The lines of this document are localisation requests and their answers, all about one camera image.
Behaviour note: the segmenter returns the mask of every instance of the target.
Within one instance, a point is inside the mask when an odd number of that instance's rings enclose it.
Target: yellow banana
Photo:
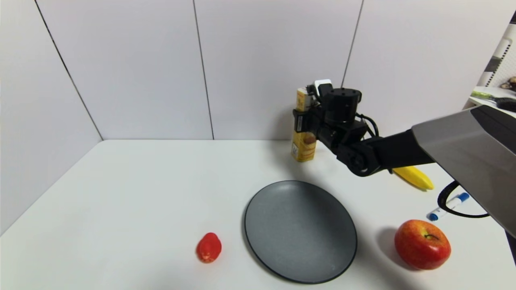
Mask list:
[[[415,187],[420,189],[433,189],[432,180],[414,166],[393,168],[392,170]]]

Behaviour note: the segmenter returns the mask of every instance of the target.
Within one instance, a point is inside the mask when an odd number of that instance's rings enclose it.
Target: blue marker cap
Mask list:
[[[457,196],[460,201],[464,202],[466,199],[470,198],[470,195],[467,194],[467,192],[463,192],[461,194],[459,194],[459,196]]]
[[[429,214],[428,219],[431,221],[436,221],[439,219],[439,217],[436,214]]]

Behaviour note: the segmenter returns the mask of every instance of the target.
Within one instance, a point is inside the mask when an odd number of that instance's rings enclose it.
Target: red apple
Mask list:
[[[448,239],[438,227],[415,219],[399,227],[394,236],[394,246],[407,264],[421,270],[439,268],[452,252]]]

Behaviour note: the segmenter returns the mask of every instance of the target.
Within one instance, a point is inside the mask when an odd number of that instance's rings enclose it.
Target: panel seam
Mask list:
[[[192,3],[193,3],[193,8],[194,8],[193,14],[195,16],[195,25],[197,28],[197,38],[199,40],[199,52],[201,54],[201,66],[202,66],[202,76],[204,78],[204,90],[206,91],[206,102],[208,103],[209,125],[212,128],[212,139],[215,140],[215,133],[213,132],[212,110],[209,107],[208,84],[206,83],[206,71],[204,69],[204,58],[202,57],[201,34],[199,33],[199,22],[197,21],[197,9],[195,6],[195,0],[192,0]]]
[[[100,134],[99,128],[95,124],[95,121],[91,117],[90,111],[88,110],[88,107],[86,107],[86,104],[84,103],[83,97],[80,95],[79,90],[77,89],[77,86],[75,85],[75,82],[72,79],[72,75],[70,74],[70,71],[68,70],[65,61],[63,60],[63,57],[61,56],[61,53],[59,52],[59,49],[57,48],[56,42],[54,41],[54,37],[52,37],[52,34],[50,33],[49,26],[46,24],[45,17],[43,17],[43,13],[41,12],[41,9],[39,8],[38,1],[34,0],[34,3],[36,3],[36,7],[38,8],[39,15],[41,16],[41,19],[43,20],[43,23],[45,24],[46,31],[48,31],[50,39],[52,39],[52,43],[54,44],[54,47],[57,51],[57,55],[59,55],[59,58],[61,59],[61,63],[64,66],[64,69],[66,70],[66,73],[68,74],[68,77],[70,78],[70,81],[72,82],[73,87],[75,88],[75,92],[77,92],[77,95],[79,96],[80,101],[82,102],[84,109],[86,110],[86,113],[88,113],[88,116],[90,117],[91,122],[93,123],[93,126],[95,127],[95,130],[100,136],[100,139],[104,141],[104,138],[102,137],[102,134]]]
[[[346,61],[346,68],[344,69],[344,75],[342,76],[341,88],[344,87],[344,79],[346,78],[346,73],[348,71],[349,60],[351,59],[351,52],[353,51],[353,45],[355,41],[355,37],[357,36],[358,24],[360,22],[360,16],[362,15],[362,8],[364,7],[364,1],[360,4],[360,10],[358,11],[357,24],[355,25],[355,30],[353,32],[353,39],[351,40],[351,46],[349,48],[348,60]]]

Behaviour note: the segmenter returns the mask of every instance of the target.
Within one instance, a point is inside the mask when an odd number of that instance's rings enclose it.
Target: white wall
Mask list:
[[[365,0],[344,86],[386,136],[462,109],[514,0]]]
[[[104,139],[212,139],[192,0],[38,3]]]
[[[215,139],[289,139],[296,89],[339,86],[361,0],[196,0]]]
[[[2,0],[0,233],[101,139],[32,0]]]

